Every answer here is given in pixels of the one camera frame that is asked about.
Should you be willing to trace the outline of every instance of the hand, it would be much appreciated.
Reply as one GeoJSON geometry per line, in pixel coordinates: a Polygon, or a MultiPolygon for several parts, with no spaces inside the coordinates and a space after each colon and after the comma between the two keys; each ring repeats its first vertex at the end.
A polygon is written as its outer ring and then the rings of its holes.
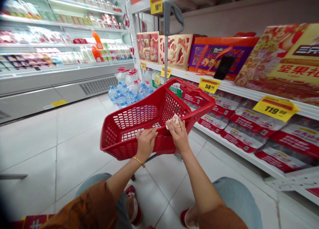
{"type": "Polygon", "coordinates": [[[174,144],[180,153],[187,152],[189,150],[192,151],[190,149],[189,142],[188,142],[188,135],[185,128],[185,121],[184,120],[182,121],[180,117],[178,118],[178,121],[179,121],[180,128],[173,120],[168,120],[166,122],[169,128],[169,131],[173,137],[174,144]]]}
{"type": "Polygon", "coordinates": [[[136,133],[138,146],[135,157],[137,157],[142,163],[145,163],[153,152],[155,138],[158,134],[158,132],[156,132],[157,129],[158,127],[145,129],[136,133]]]}

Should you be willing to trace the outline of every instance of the red shopping basket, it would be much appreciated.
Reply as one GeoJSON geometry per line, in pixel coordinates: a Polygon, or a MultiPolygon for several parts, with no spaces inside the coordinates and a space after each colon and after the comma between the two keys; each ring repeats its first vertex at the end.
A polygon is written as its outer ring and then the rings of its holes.
{"type": "Polygon", "coordinates": [[[197,86],[172,78],[145,99],[109,114],[103,123],[100,149],[118,160],[129,159],[137,152],[135,134],[140,130],[159,127],[153,152],[158,155],[177,153],[170,131],[166,129],[166,121],[177,114],[185,120],[189,133],[195,122],[210,112],[214,105],[215,100],[197,86]],[[182,99],[168,89],[174,83],[180,83],[185,93],[203,98],[204,106],[192,112],[182,99]]]}

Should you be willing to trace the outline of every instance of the orange bottle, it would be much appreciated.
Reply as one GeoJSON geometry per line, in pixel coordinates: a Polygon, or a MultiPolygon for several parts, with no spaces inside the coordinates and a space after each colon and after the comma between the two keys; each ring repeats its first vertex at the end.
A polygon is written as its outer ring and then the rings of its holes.
{"type": "Polygon", "coordinates": [[[103,57],[102,57],[102,54],[100,53],[100,51],[98,49],[96,49],[95,46],[92,46],[92,54],[96,60],[96,62],[102,62],[104,61],[103,60],[103,57]]]}
{"type": "Polygon", "coordinates": [[[103,49],[103,44],[101,42],[101,39],[99,37],[99,35],[92,29],[92,37],[94,37],[95,41],[96,41],[96,47],[98,49],[103,49]]]}

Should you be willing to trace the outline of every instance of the black phone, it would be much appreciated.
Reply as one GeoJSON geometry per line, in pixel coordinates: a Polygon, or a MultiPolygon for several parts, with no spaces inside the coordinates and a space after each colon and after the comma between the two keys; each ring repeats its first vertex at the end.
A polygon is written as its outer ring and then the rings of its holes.
{"type": "Polygon", "coordinates": [[[218,66],[217,71],[214,75],[214,78],[218,79],[218,80],[224,80],[230,67],[234,63],[234,60],[235,60],[235,57],[224,56],[219,63],[219,66],[218,66]]]}

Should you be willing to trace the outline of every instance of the gold bracelet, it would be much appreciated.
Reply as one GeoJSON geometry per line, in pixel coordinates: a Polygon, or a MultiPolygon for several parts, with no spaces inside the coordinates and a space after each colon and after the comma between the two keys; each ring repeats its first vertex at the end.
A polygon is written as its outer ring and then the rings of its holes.
{"type": "Polygon", "coordinates": [[[143,168],[145,168],[145,164],[143,164],[140,160],[138,160],[137,157],[133,157],[133,158],[136,159],[143,166],[143,168]]]}

